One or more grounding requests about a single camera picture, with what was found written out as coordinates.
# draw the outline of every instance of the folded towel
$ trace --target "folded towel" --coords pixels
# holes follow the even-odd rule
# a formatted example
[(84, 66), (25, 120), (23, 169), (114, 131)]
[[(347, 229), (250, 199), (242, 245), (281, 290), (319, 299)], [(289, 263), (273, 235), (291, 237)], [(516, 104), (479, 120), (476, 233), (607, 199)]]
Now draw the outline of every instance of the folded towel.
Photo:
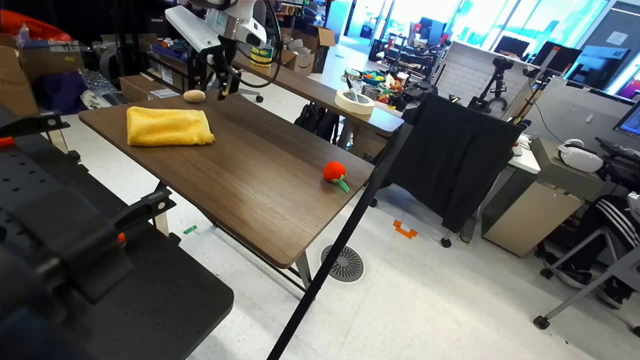
[(127, 143), (133, 146), (204, 145), (216, 141), (201, 110), (127, 109)]

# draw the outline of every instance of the cable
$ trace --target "cable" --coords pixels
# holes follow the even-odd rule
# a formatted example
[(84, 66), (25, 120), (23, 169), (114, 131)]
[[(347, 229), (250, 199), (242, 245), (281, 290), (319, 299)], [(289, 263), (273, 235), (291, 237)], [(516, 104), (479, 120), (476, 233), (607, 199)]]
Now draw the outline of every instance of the cable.
[[(531, 93), (534, 92), (533, 90), (533, 85), (531, 84), (531, 78), (529, 78), (529, 88), (531, 89)], [(547, 126), (547, 123), (545, 122), (545, 117), (542, 116), (542, 110), (540, 110), (540, 107), (538, 106), (538, 102), (536, 99), (533, 99), (533, 96), (531, 97), (531, 101), (533, 102), (533, 105), (536, 106), (536, 108), (538, 109), (538, 113), (540, 114), (540, 119), (542, 120), (542, 124), (545, 126), (545, 128), (547, 129), (547, 131), (554, 137), (556, 138), (556, 140), (558, 140), (561, 143), (564, 143), (564, 141), (560, 140), (554, 133), (551, 132), (551, 130), (549, 129), (549, 127)]]
[[(227, 68), (227, 71), (229, 71), (229, 74), (231, 74), (231, 76), (233, 76), (236, 80), (240, 81), (240, 83), (246, 86), (249, 86), (250, 88), (264, 88), (266, 86), (271, 85), (275, 81), (276, 77), (278, 76), (278, 73), (280, 73), (280, 66), (282, 66), (282, 62), (280, 61), (280, 59), (282, 58), (282, 47), (284, 45), (282, 43), (282, 33), (280, 32), (280, 24), (278, 23), (278, 17), (276, 16), (276, 11), (273, 9), (273, 5), (271, 4), (271, 1), (264, 0), (264, 2), (267, 5), (269, 14), (271, 15), (271, 18), (273, 19), (273, 23), (275, 24), (275, 27), (276, 27), (276, 46), (274, 47), (276, 51), (273, 54), (273, 58), (271, 59), (271, 62), (270, 62), (270, 63), (273, 63), (274, 60), (277, 61), (276, 72), (273, 74), (273, 77), (269, 79), (266, 83), (260, 84), (260, 85), (247, 83), (245, 80), (242, 80), (242, 78), (236, 74), (235, 70), (229, 64), (227, 63), (225, 64), (225, 67)], [(238, 49), (242, 55), (246, 56), (246, 54), (242, 52), (242, 50), (240, 50), (238, 46), (236, 46), (236, 49)]]

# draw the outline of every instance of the tape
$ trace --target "tape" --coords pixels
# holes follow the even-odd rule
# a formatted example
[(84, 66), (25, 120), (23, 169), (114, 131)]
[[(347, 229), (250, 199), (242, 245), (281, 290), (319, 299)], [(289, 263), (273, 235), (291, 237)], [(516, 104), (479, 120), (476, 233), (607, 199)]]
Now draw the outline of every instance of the tape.
[(348, 112), (370, 115), (376, 107), (374, 101), (362, 94), (356, 94), (357, 101), (349, 90), (338, 90), (335, 93), (335, 104)]

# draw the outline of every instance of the white floor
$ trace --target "white floor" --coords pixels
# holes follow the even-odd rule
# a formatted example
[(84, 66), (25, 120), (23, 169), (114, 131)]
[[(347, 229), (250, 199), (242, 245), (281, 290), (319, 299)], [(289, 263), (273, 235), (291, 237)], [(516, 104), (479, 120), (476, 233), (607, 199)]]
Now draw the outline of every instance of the white floor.
[[(316, 80), (342, 87), (345, 67), (371, 68), (366, 55), (333, 48)], [(246, 76), (248, 81), (260, 82)], [(293, 121), (305, 100), (277, 86), (262, 90), (262, 106)], [(76, 117), (65, 130), (91, 174), (129, 203), (151, 192), (157, 180)], [(265, 359), (294, 311), (298, 291), (228, 236), (212, 228), (184, 199), (169, 211), (170, 229), (182, 246), (235, 292), (234, 309), (193, 352), (190, 360)], [(359, 197), (326, 228), (308, 250), (312, 271)], [(283, 359), (637, 359), (640, 339), (628, 323), (640, 325), (640, 295), (621, 311), (593, 297), (552, 320), (546, 331), (531, 320), (569, 297), (573, 290), (538, 275), (541, 263), (516, 258), (478, 237), (470, 246), (439, 246), (440, 219), (404, 190), (378, 194), (349, 246), (365, 261), (364, 276), (352, 284), (329, 278), (296, 332)], [(394, 231), (398, 219), (418, 236)], [(182, 231), (197, 225), (199, 233)]]

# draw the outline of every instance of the caster wheel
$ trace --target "caster wheel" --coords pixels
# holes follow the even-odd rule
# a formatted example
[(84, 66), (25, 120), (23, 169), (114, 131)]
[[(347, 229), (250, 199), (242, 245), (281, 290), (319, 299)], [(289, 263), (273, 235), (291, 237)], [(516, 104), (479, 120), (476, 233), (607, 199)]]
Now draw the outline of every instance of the caster wheel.
[(545, 318), (542, 315), (539, 315), (537, 318), (533, 320), (533, 325), (535, 325), (540, 330), (544, 330), (547, 327), (549, 327), (549, 325), (551, 324), (549, 323), (549, 320), (547, 320), (547, 318)]
[(540, 275), (544, 276), (547, 280), (549, 280), (554, 276), (554, 273), (552, 273), (551, 270), (544, 268), (540, 270)]

